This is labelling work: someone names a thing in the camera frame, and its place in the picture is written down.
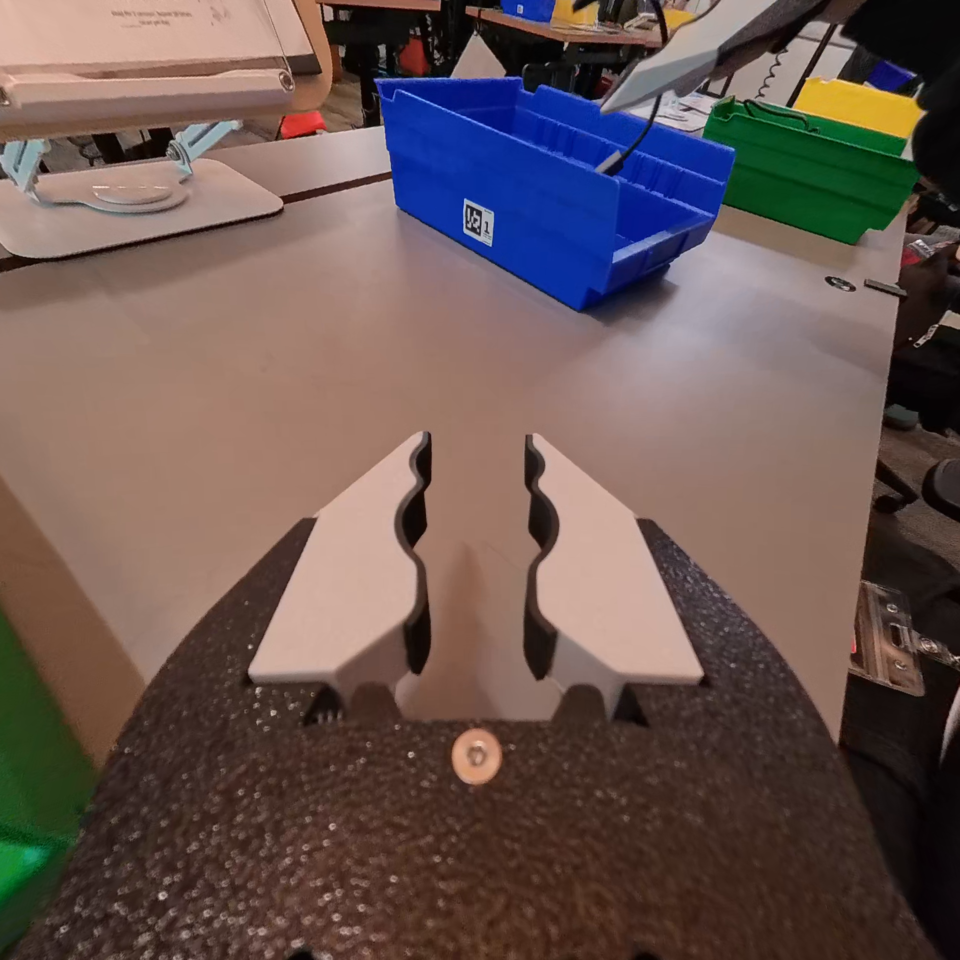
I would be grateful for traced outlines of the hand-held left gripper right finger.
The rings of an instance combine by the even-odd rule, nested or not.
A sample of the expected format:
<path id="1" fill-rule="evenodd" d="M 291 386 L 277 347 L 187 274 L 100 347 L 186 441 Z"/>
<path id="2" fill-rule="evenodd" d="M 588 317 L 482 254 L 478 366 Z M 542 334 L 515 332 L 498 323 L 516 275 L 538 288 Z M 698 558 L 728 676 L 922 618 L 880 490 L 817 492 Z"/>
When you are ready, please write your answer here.
<path id="1" fill-rule="evenodd" d="M 632 686 L 695 688 L 706 678 L 640 519 L 540 434 L 523 479 L 536 552 L 525 579 L 523 655 L 560 693 L 586 686 L 620 712 Z"/>

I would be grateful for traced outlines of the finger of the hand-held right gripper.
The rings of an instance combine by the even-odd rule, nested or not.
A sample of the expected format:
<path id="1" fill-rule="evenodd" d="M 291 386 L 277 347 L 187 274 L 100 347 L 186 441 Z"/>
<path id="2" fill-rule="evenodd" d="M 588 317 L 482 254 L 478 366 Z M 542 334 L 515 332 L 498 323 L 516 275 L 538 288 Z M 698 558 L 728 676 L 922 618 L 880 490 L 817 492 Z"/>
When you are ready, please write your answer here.
<path id="1" fill-rule="evenodd" d="M 829 1 L 721 1 L 679 26 L 607 93 L 604 114 L 627 112 L 659 95 L 685 96 L 782 50 L 810 21 L 825 19 Z"/>

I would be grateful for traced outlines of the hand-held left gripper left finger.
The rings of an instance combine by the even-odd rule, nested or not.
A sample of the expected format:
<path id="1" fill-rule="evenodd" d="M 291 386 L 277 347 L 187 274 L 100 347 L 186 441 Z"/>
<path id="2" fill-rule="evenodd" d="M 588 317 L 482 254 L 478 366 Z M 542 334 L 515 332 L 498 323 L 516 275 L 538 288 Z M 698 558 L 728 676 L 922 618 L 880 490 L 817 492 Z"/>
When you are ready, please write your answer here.
<path id="1" fill-rule="evenodd" d="M 314 516 L 248 666 L 258 687 L 321 684 L 394 694 L 430 652 L 426 533 L 432 438 L 416 432 Z"/>

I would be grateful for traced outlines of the blue plastic bin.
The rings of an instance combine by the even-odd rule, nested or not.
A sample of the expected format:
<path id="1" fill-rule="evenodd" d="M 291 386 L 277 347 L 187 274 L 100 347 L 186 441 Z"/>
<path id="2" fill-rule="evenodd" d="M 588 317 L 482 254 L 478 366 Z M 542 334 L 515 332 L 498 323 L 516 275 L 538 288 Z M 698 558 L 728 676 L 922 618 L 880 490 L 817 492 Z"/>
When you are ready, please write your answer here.
<path id="1" fill-rule="evenodd" d="M 645 128 L 519 77 L 381 78 L 395 205 L 578 311 L 661 275 L 712 230 L 733 148 Z"/>

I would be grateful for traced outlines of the grey desk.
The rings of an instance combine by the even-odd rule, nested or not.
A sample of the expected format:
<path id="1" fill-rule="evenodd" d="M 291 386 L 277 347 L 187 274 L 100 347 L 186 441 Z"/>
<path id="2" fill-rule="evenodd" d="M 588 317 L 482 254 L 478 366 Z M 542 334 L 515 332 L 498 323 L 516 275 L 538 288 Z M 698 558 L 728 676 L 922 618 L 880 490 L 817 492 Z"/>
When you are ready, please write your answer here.
<path id="1" fill-rule="evenodd" d="M 228 150 L 276 217 L 2 271 L 2 608 L 101 765 L 287 531 L 433 437 L 433 648 L 409 716 L 545 717 L 522 665 L 523 442 L 656 522 L 837 738 L 906 212 L 857 246 L 722 207 L 570 310 L 395 206 L 381 130 Z M 835 290 L 824 277 L 856 285 Z"/>

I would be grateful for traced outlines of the green plastic bin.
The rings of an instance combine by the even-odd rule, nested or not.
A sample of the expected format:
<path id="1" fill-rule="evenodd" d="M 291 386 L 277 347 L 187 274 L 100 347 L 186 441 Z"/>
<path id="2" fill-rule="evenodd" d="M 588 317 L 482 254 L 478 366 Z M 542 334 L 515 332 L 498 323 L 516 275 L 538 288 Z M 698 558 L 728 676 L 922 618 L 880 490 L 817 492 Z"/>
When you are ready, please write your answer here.
<path id="1" fill-rule="evenodd" d="M 97 773 L 1 617 L 1 949 L 55 892 Z"/>
<path id="2" fill-rule="evenodd" d="M 719 100 L 702 137 L 735 151 L 725 206 L 850 246 L 885 231 L 920 178 L 903 138 L 763 101 Z"/>

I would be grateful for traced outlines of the yellow plastic bin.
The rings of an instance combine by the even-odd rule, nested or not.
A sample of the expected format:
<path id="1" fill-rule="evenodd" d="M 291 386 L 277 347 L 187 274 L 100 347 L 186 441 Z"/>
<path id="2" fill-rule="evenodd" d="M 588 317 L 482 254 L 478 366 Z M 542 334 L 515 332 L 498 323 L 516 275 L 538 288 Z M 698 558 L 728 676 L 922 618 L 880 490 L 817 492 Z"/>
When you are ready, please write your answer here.
<path id="1" fill-rule="evenodd" d="M 808 78 L 794 109 L 808 115 L 880 132 L 904 142 L 902 156 L 913 159 L 912 136 L 924 116 L 916 97 L 907 97 L 839 78 Z"/>

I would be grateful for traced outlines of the black office chair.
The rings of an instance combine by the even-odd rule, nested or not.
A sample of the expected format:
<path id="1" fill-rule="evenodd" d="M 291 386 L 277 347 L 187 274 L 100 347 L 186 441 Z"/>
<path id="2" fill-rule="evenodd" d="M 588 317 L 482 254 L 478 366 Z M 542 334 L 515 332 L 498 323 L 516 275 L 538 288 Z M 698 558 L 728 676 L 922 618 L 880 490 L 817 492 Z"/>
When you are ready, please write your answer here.
<path id="1" fill-rule="evenodd" d="M 885 425 L 915 435 L 880 450 L 874 481 L 880 492 L 872 509 L 892 516 L 921 501 L 948 520 L 959 522 L 958 351 L 935 344 L 894 354 L 886 392 Z"/>

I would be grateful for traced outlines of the wooden document stand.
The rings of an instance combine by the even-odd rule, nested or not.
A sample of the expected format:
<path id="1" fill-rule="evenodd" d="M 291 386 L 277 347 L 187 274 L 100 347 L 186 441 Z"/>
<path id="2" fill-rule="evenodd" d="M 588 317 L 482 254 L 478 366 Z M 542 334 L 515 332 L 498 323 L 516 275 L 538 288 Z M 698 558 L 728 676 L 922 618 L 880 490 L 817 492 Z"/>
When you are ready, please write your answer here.
<path id="1" fill-rule="evenodd" d="M 284 54 L 273 61 L 139 72 L 2 70 L 2 249 L 74 258 L 259 220 L 282 200 L 205 154 L 243 122 L 318 108 L 331 55 L 317 2 L 264 2 Z M 178 129 L 158 158 L 42 174 L 54 139 Z"/>

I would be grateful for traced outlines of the metal bracket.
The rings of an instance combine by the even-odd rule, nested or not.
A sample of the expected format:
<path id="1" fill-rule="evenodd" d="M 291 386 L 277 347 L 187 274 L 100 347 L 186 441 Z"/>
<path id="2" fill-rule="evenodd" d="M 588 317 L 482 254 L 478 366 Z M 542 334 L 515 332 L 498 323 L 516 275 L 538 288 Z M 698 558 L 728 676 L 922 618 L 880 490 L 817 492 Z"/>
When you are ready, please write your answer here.
<path id="1" fill-rule="evenodd" d="M 862 580 L 848 674 L 888 690 L 922 698 L 926 694 L 924 661 L 959 670 L 958 654 L 915 629 L 905 594 Z"/>

